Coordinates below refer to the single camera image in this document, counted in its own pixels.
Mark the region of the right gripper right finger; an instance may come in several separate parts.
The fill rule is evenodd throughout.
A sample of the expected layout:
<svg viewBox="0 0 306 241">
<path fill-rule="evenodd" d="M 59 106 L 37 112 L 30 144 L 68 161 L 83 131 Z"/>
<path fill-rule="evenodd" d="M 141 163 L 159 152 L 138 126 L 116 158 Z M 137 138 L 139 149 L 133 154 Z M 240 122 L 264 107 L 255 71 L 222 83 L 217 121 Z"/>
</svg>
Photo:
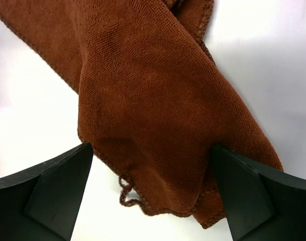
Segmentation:
<svg viewBox="0 0 306 241">
<path fill-rule="evenodd" d="M 306 240 L 306 180 L 228 150 L 211 163 L 233 240 Z"/>
</svg>

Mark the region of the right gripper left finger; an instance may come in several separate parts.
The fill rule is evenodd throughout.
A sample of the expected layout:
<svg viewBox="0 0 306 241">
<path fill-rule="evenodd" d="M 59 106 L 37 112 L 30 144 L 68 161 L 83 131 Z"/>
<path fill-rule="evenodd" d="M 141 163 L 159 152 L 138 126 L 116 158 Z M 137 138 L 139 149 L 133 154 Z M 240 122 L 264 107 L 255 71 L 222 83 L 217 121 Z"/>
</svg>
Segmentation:
<svg viewBox="0 0 306 241">
<path fill-rule="evenodd" d="M 0 178 L 0 240 L 71 240 L 92 159 L 81 144 Z"/>
</svg>

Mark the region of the brown towel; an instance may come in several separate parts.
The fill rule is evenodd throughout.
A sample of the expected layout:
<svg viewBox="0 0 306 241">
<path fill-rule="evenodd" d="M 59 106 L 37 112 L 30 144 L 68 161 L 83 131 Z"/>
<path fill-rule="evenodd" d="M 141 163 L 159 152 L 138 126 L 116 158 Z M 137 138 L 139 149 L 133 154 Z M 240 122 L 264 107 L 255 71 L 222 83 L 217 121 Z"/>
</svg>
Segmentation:
<svg viewBox="0 0 306 241">
<path fill-rule="evenodd" d="M 225 217 L 211 146 L 281 170 L 202 39 L 213 1 L 0 1 L 0 19 L 78 93 L 78 136 L 147 215 Z"/>
</svg>

